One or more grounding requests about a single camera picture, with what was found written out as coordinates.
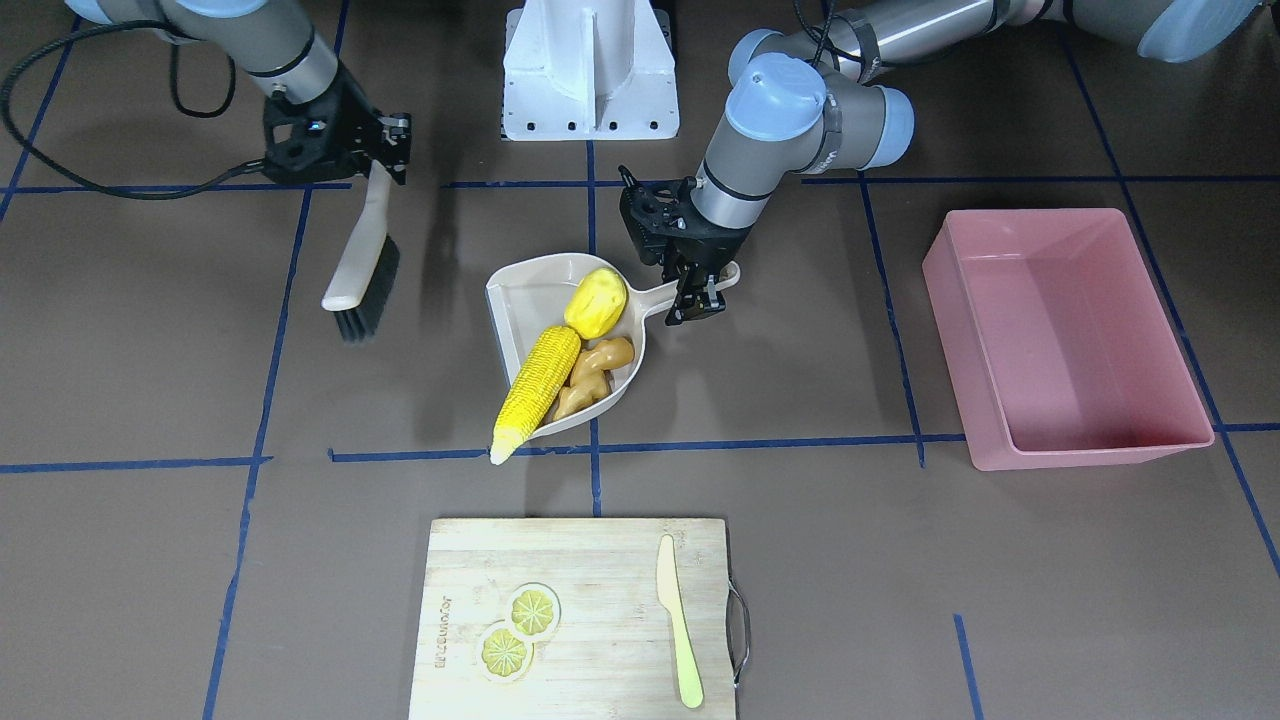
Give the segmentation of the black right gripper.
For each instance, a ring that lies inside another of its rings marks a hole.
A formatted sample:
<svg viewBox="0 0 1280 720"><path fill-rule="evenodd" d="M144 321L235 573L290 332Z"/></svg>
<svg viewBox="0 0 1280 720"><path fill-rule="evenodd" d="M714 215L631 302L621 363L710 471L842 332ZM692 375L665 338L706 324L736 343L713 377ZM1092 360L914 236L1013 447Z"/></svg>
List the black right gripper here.
<svg viewBox="0 0 1280 720"><path fill-rule="evenodd" d="M306 184L367 176L380 164L406 183L412 151L412 117L383 115L338 65L330 86L311 101L293 104L282 92L264 102L262 173L278 184Z"/></svg>

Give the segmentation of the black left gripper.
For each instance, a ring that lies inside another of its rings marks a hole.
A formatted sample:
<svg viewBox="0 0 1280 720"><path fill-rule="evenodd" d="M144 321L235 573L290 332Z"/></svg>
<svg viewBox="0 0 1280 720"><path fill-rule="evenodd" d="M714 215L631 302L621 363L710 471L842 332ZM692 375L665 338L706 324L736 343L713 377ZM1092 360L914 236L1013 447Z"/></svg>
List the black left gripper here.
<svg viewBox="0 0 1280 720"><path fill-rule="evenodd" d="M698 210L692 176L640 181L626 167L618 172L623 181L620 214L641 263L660 265L666 282L678 279L664 324L681 325L726 310L718 275L750 228L718 225Z"/></svg>

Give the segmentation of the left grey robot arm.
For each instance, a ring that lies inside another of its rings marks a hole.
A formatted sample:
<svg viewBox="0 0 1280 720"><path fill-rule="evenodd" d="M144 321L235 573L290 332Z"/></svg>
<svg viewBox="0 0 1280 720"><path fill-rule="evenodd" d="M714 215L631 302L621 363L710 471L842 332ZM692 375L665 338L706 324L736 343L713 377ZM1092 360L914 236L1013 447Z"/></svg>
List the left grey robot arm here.
<svg viewBox="0 0 1280 720"><path fill-rule="evenodd" d="M754 29L733 46L730 91L691 176L641 181L621 168L620 215L640 260L671 292L666 324L726 307L726 272L786 176L868 170L910 147L916 113L884 82L1005 28L1053 20L1180 64L1203 56L1253 1L873 1L828 6L799 28Z"/></svg>

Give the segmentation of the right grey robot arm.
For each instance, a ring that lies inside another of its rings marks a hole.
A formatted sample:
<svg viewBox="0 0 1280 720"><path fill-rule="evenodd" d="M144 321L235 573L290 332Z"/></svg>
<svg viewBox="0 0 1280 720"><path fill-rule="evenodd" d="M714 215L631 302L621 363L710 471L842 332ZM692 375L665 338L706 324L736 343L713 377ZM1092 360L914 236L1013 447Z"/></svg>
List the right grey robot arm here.
<svg viewBox="0 0 1280 720"><path fill-rule="evenodd" d="M403 184L412 129L383 114L297 1L69 1L100 26L147 20L173 44L209 41L265 94L262 173L280 184L370 177Z"/></svg>

